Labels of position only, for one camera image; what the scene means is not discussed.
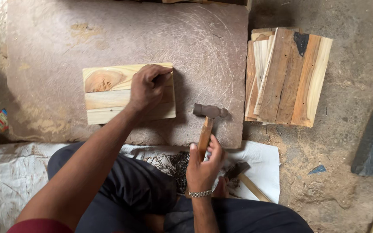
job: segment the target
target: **hand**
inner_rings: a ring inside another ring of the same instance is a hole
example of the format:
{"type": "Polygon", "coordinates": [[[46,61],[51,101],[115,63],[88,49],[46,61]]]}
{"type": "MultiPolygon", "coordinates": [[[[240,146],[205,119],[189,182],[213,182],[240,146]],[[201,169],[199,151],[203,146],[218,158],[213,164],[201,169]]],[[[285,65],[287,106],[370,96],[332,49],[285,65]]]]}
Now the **hand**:
{"type": "Polygon", "coordinates": [[[131,99],[127,107],[146,113],[162,99],[165,83],[171,77],[172,68],[159,65],[143,66],[132,78],[131,99]]]}
{"type": "Polygon", "coordinates": [[[210,139],[211,142],[207,150],[211,153],[211,156],[209,156],[208,161],[200,162],[198,148],[195,144],[191,144],[189,147],[186,181],[190,192],[204,192],[210,190],[218,172],[221,170],[227,158],[227,153],[223,150],[213,134],[210,139]]]}

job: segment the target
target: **gray slab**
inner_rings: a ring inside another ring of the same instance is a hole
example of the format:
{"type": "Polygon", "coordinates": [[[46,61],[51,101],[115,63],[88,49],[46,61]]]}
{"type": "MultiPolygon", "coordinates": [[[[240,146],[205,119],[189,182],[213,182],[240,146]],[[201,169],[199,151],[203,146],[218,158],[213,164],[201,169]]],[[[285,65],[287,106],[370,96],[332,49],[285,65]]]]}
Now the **gray slab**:
{"type": "Polygon", "coordinates": [[[193,104],[225,107],[216,133],[226,148],[241,145],[247,54],[246,8],[132,1],[13,0],[8,5],[7,107],[22,139],[87,140],[81,69],[172,62],[177,117],[144,122],[132,144],[197,142],[203,118],[193,104]]]}

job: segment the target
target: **white tarp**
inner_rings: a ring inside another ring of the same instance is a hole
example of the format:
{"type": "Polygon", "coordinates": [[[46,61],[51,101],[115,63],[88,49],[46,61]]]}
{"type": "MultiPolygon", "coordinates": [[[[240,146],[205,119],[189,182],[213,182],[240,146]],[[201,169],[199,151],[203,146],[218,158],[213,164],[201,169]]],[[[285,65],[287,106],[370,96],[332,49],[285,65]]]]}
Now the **white tarp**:
{"type": "MultiPolygon", "coordinates": [[[[0,232],[6,232],[14,224],[25,204],[48,182],[49,158],[55,151],[66,145],[49,143],[0,145],[0,232]]],[[[170,146],[124,145],[121,153],[148,161],[155,156],[176,155],[179,151],[187,149],[170,146]]],[[[277,147],[244,140],[240,150],[229,151],[226,167],[231,167],[237,161],[249,163],[251,168],[244,174],[272,202],[278,203],[280,187],[277,147]]],[[[231,189],[230,193],[241,198],[257,200],[241,182],[239,187],[235,190],[231,189]]]]}

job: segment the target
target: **red sleeve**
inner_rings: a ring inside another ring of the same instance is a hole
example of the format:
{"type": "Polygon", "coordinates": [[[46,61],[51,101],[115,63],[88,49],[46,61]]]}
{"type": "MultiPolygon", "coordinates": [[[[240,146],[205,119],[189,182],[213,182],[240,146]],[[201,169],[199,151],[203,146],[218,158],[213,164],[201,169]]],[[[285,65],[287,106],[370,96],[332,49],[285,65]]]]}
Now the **red sleeve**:
{"type": "Polygon", "coordinates": [[[30,219],[13,225],[7,233],[73,233],[65,224],[53,219],[30,219]]]}

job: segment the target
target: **concrete floor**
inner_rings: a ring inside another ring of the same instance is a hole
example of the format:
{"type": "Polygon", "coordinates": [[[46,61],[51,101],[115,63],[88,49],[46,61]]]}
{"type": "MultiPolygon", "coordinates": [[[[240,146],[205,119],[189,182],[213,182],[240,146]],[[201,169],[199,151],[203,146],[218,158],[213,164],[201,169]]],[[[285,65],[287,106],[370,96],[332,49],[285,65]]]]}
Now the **concrete floor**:
{"type": "MultiPolygon", "coordinates": [[[[280,204],[297,211],[315,232],[367,232],[373,220],[373,177],[350,164],[373,109],[373,1],[253,0],[249,31],[299,26],[334,39],[313,128],[244,123],[243,138],[278,146],[280,204]],[[327,169],[308,175],[323,164],[327,169]]],[[[0,106],[6,96],[5,19],[0,0],[0,106]]],[[[0,134],[0,142],[15,140],[0,134]]]]}

